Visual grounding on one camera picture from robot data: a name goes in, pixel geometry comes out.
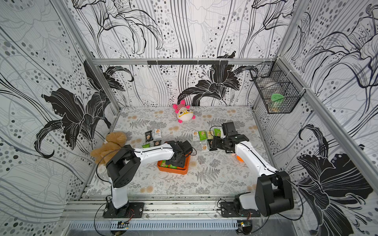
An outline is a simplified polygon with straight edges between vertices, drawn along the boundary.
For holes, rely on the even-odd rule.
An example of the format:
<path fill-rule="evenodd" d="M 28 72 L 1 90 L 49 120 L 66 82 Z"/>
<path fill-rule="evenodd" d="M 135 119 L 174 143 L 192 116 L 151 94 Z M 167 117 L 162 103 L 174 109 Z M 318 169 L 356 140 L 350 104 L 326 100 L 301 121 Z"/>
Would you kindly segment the white cookie packet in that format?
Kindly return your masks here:
<path fill-rule="evenodd" d="M 193 142 L 200 141 L 199 133 L 197 131 L 193 132 Z"/>
<path fill-rule="evenodd" d="M 154 139 L 161 139 L 161 130 L 160 129 L 154 129 Z"/>
<path fill-rule="evenodd" d="M 202 141 L 202 142 L 200 142 L 200 146 L 201 146 L 201 151 L 202 151 L 202 152 L 207 152 L 207 151 L 209 151 L 207 141 Z"/>

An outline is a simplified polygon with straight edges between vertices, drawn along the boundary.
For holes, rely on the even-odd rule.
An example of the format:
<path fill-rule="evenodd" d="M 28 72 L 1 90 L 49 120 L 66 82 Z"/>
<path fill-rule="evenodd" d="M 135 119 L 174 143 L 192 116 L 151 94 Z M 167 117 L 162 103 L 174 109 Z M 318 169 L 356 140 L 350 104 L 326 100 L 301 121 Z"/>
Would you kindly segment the white back cookie packet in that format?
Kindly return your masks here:
<path fill-rule="evenodd" d="M 200 142 L 200 146 L 201 146 L 201 151 L 202 151 L 202 152 L 207 152 L 207 151 L 209 151 L 207 141 L 202 141 L 202 142 Z"/>

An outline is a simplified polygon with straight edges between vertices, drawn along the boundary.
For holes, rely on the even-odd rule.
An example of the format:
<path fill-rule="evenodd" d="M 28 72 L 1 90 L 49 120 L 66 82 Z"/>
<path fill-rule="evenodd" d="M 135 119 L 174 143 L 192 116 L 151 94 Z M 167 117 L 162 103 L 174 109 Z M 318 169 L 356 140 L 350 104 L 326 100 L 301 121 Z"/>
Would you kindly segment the white front cookie packet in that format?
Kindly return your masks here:
<path fill-rule="evenodd" d="M 161 139 L 161 130 L 160 129 L 154 129 L 154 139 Z"/>

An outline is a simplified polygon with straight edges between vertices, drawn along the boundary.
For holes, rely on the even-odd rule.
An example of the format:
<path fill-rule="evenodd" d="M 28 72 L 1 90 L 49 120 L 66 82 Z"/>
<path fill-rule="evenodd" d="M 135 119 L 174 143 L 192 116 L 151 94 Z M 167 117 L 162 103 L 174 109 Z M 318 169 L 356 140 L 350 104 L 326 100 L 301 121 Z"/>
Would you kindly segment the dark brown cookie packet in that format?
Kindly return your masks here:
<path fill-rule="evenodd" d="M 146 142 L 153 141 L 153 135 L 152 135 L 152 131 L 151 130 L 145 132 L 145 141 Z"/>

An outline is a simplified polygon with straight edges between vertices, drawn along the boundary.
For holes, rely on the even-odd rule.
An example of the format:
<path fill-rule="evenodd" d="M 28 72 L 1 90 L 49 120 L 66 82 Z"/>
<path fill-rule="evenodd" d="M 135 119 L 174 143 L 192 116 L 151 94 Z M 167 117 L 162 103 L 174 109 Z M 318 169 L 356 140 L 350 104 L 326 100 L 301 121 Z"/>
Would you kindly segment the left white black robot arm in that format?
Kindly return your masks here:
<path fill-rule="evenodd" d="M 177 167 L 183 167 L 192 154 L 189 141 L 168 141 L 160 146 L 133 149 L 130 145 L 122 147 L 106 163 L 112 191 L 112 206 L 120 209 L 128 205 L 127 185 L 134 178 L 140 165 L 165 161 Z"/>

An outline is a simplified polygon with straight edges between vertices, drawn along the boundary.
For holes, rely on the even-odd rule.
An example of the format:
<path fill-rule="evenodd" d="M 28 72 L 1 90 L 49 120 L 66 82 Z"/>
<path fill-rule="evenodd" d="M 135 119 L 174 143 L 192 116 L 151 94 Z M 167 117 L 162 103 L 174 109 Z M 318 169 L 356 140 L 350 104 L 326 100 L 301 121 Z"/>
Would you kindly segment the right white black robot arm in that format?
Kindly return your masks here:
<path fill-rule="evenodd" d="M 262 216 L 279 214 L 294 208 L 290 177 L 279 172 L 255 150 L 249 139 L 242 134 L 213 137 L 211 147 L 236 154 L 247 167 L 257 174 L 255 192 L 238 194 L 232 209 L 239 215 L 244 211 L 258 211 Z"/>

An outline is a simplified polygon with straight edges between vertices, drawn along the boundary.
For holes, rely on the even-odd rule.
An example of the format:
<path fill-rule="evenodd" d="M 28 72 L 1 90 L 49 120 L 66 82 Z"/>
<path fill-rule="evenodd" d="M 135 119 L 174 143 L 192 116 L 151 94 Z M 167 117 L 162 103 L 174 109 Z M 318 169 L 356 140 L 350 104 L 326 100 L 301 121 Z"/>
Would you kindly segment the orange storage box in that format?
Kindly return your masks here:
<path fill-rule="evenodd" d="M 157 163 L 157 167 L 162 172 L 186 175 L 189 170 L 189 162 L 190 162 L 189 156 L 185 160 L 184 167 L 167 165 L 165 160 L 161 160 Z"/>

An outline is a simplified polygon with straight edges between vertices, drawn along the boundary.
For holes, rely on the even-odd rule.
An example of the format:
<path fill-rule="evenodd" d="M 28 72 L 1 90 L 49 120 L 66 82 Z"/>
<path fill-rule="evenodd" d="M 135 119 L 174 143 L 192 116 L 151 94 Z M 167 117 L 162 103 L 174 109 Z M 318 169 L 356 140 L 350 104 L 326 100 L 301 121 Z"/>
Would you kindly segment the orange striped black-haired plush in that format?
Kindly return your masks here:
<path fill-rule="evenodd" d="M 243 159 L 240 157 L 240 156 L 236 156 L 237 160 L 240 161 L 240 162 L 244 162 Z"/>

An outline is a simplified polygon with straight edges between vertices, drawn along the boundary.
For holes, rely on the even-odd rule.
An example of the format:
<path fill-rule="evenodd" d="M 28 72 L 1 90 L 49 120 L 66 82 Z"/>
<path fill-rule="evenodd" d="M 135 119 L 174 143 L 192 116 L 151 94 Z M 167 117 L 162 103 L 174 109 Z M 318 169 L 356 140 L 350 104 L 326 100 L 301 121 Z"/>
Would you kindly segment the green front cookie packet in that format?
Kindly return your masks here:
<path fill-rule="evenodd" d="M 165 160 L 161 161 L 159 166 L 163 168 L 177 169 L 177 166 L 166 164 Z"/>

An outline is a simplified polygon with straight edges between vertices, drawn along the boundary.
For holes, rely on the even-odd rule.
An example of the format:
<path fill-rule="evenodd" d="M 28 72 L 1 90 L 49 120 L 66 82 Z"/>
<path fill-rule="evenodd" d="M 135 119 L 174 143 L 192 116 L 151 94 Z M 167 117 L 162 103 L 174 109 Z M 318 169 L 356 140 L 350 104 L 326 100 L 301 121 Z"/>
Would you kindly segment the white pink owl plush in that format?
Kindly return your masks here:
<path fill-rule="evenodd" d="M 196 118 L 190 105 L 187 105 L 185 100 L 181 100 L 178 104 L 173 104 L 172 107 L 175 110 L 178 122 L 180 124 L 194 120 Z"/>

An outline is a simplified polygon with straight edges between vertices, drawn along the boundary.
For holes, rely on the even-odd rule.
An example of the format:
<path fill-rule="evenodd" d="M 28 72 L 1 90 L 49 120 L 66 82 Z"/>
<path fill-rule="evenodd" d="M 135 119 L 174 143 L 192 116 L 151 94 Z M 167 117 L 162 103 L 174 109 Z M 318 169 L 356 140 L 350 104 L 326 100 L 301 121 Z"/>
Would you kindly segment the green lidded cup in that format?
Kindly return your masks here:
<path fill-rule="evenodd" d="M 279 112 L 283 102 L 285 101 L 285 96 L 279 93 L 274 93 L 271 95 L 271 110 L 273 112 Z"/>

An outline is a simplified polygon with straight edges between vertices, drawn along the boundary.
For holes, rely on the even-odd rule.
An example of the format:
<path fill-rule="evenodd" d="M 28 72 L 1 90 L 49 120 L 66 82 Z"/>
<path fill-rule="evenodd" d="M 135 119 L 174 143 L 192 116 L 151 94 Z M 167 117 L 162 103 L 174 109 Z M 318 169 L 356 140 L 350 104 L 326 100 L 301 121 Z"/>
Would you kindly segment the tan teddy bear plush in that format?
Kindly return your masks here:
<path fill-rule="evenodd" d="M 104 144 L 92 150 L 90 155 L 96 164 L 106 164 L 125 145 L 127 139 L 124 132 L 111 132 L 106 136 Z"/>

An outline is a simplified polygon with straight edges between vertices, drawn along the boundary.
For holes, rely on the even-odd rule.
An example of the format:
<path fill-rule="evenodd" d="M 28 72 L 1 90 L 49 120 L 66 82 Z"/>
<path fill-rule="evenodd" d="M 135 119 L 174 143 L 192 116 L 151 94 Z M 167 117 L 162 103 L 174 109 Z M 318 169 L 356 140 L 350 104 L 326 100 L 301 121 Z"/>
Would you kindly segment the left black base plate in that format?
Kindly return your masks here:
<path fill-rule="evenodd" d="M 104 218 L 141 218 L 144 210 L 143 202 L 128 202 L 125 206 L 115 208 L 112 202 L 106 203 Z"/>

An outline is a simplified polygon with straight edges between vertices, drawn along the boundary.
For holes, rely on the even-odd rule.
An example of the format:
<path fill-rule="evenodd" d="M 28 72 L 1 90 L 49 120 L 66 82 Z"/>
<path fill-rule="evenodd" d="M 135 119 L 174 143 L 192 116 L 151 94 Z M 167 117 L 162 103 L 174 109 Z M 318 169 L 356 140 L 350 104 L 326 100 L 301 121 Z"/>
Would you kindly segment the horizontal aluminium back rail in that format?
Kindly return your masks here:
<path fill-rule="evenodd" d="M 92 59 L 96 65 L 258 65 L 274 59 Z"/>

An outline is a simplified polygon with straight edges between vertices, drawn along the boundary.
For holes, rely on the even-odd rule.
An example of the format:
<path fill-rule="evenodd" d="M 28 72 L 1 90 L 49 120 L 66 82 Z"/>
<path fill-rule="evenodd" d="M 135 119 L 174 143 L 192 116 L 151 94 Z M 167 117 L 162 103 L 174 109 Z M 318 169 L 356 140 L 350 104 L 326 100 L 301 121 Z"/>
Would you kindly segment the aluminium corner frame post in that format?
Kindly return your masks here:
<path fill-rule="evenodd" d="M 79 47 L 82 49 L 82 52 L 84 54 L 84 57 L 94 73 L 95 77 L 98 79 L 100 85 L 104 89 L 105 94 L 110 100 L 110 103 L 113 107 L 113 113 L 114 115 L 118 115 L 121 111 L 121 107 L 118 105 L 118 101 L 116 99 L 116 96 L 114 95 L 112 89 L 110 88 L 109 84 L 107 83 L 107 80 L 105 79 L 102 71 L 100 68 L 95 65 L 94 63 L 94 57 L 91 54 L 91 51 L 87 47 L 84 38 L 82 37 L 80 30 L 78 29 L 75 21 L 71 18 L 71 15 L 69 11 L 66 8 L 65 3 L 62 3 L 61 1 L 51 1 L 51 4 L 55 7 L 55 9 L 58 11 L 59 15 L 62 17 L 64 22 L 67 24 L 68 29 L 70 30 L 73 38 L 78 43 Z"/>

